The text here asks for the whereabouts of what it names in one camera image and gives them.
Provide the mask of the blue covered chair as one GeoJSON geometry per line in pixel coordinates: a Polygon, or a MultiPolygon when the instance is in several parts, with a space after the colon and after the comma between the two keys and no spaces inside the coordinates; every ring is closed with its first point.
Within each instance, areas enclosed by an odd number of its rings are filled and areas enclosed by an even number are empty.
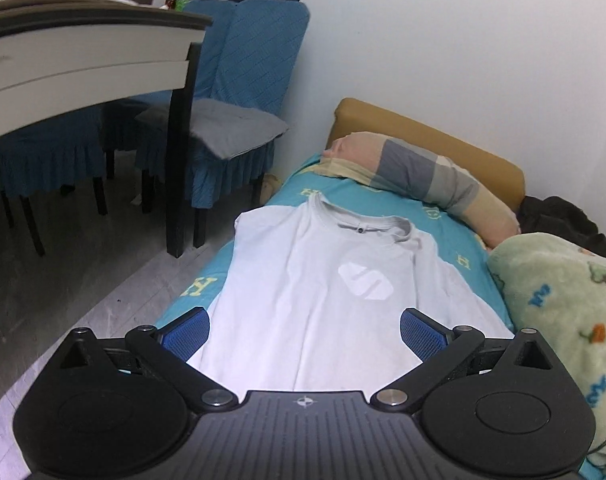
{"type": "Polygon", "coordinates": [[[0,196],[16,198],[38,256],[45,255],[30,196],[90,180],[98,214],[108,213],[101,144],[102,108],[90,106],[0,136],[0,196]]]}
{"type": "MultiPolygon", "coordinates": [[[[307,6],[288,0],[190,0],[184,8],[213,21],[205,34],[193,101],[214,99],[281,119],[310,19],[307,6]]],[[[190,136],[184,198],[196,214],[194,246],[203,245],[206,213],[218,200],[248,184],[260,188],[274,163],[275,140],[220,159],[190,136]]]]}

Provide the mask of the grey seat cushion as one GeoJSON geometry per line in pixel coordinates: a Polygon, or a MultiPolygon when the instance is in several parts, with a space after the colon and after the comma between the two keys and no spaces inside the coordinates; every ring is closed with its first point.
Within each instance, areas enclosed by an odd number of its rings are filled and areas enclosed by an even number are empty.
{"type": "Polygon", "coordinates": [[[190,136],[220,159],[232,159],[261,148],[288,129],[289,125],[278,116],[257,108],[214,99],[192,102],[190,136]]]}

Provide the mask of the black clothing pile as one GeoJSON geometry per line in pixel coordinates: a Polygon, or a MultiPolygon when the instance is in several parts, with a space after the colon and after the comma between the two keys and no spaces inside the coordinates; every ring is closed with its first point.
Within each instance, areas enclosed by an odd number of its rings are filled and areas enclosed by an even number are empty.
{"type": "Polygon", "coordinates": [[[606,236],[580,208],[559,196],[525,196],[516,218],[522,233],[552,234],[606,258],[606,236]]]}

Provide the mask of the green fleece cartoon blanket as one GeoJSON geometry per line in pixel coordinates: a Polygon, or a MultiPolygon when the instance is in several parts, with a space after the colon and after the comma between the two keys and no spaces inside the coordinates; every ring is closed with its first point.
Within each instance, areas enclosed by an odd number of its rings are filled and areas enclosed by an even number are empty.
{"type": "Polygon", "coordinates": [[[587,477],[606,479],[606,258],[532,233],[502,242],[488,268],[514,326],[542,332],[592,409],[587,477]]]}

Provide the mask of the tan headboard cushion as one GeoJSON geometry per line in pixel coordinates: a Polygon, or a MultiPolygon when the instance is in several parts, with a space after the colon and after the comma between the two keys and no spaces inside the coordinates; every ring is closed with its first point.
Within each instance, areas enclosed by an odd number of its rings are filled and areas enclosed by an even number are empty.
{"type": "Polygon", "coordinates": [[[383,133],[450,158],[513,211],[525,197],[524,173],[507,159],[383,107],[354,98],[342,99],[334,110],[327,146],[358,131],[383,133]]]}

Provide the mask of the turquoise patterned bed sheet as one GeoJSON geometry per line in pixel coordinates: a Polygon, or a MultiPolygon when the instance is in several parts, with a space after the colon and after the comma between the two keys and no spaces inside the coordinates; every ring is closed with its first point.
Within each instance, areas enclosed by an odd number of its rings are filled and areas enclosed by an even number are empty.
{"type": "Polygon", "coordinates": [[[192,479],[391,479],[428,469],[417,430],[366,405],[419,364],[400,316],[507,336],[512,321],[481,240],[434,207],[304,167],[237,218],[233,240],[165,312],[213,320],[189,363],[258,414],[204,431],[192,479]]]}

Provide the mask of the striped pillow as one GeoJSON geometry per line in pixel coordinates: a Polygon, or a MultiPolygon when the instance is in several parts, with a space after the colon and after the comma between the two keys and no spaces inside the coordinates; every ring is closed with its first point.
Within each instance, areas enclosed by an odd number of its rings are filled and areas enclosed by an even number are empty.
{"type": "Polygon", "coordinates": [[[488,248],[521,233],[516,214],[467,169],[382,133],[354,132],[334,141],[315,171],[437,206],[465,223],[488,248]]]}

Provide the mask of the white t-shirt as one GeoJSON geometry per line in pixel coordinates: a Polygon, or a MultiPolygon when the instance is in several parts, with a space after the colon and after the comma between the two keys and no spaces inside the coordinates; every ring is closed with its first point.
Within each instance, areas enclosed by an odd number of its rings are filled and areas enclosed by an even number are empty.
{"type": "Polygon", "coordinates": [[[300,206],[266,206],[237,218],[210,334],[190,364],[237,396],[373,394],[419,363],[400,336],[409,308],[446,327],[509,336],[409,220],[355,214],[318,193],[300,206]]]}

